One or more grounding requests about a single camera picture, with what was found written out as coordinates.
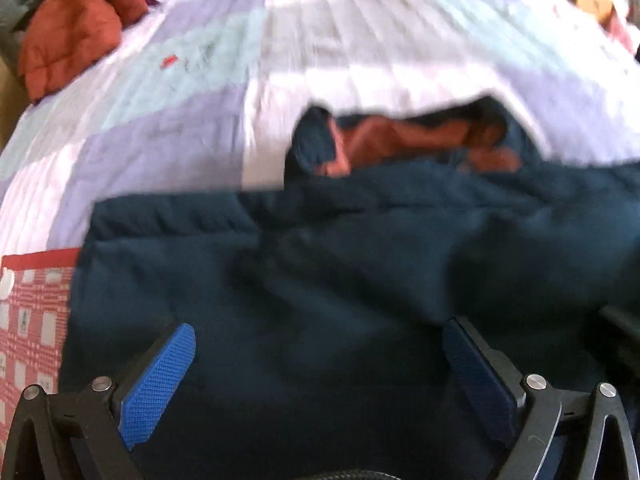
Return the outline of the pastel patchwork bed sheet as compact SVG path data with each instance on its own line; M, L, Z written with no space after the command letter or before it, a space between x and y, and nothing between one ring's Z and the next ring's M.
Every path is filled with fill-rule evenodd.
M1 155L1 251L74 247L98 200L281 182L300 113L490 94L544 157L639 155L639 66L566 0L174 0L29 107Z

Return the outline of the navy blue padded jacket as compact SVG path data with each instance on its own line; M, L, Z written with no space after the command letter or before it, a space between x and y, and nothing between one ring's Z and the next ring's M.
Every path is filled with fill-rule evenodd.
M149 442L150 479L291 479L369 468L483 479L494 447L442 329L466 316L552 385L639 390L600 349L600 310L639 307L639 166L546 162L495 100L513 172L464 151L320 177L325 110L300 122L280 190L111 198L70 293L60 387L115 376L173 322L196 356Z

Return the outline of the red white checkered blanket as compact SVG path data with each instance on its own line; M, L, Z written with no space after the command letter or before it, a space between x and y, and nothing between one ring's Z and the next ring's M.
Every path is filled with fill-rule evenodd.
M58 391L70 316L68 298L79 250L1 258L1 444L6 445L23 390Z

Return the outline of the red orange puffer jacket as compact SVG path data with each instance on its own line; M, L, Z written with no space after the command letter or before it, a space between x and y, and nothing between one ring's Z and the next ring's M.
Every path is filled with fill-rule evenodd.
M145 0L44 0L26 28L18 58L29 101L68 86L114 51L122 31L148 11Z

